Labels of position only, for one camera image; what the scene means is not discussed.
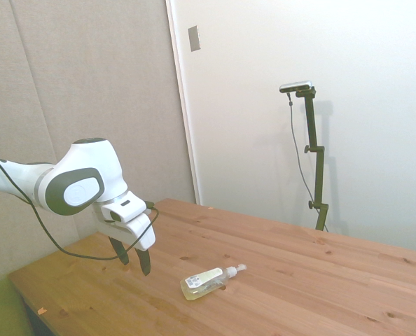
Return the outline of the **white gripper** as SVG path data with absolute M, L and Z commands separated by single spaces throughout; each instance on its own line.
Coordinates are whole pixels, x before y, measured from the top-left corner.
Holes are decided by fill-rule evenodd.
M 123 243 L 133 245 L 144 276 L 151 272 L 149 248 L 155 243 L 155 233 L 148 217 L 150 210 L 121 205 L 93 206 L 98 219 L 98 230 L 109 236 L 109 241 L 122 264 L 130 262 Z

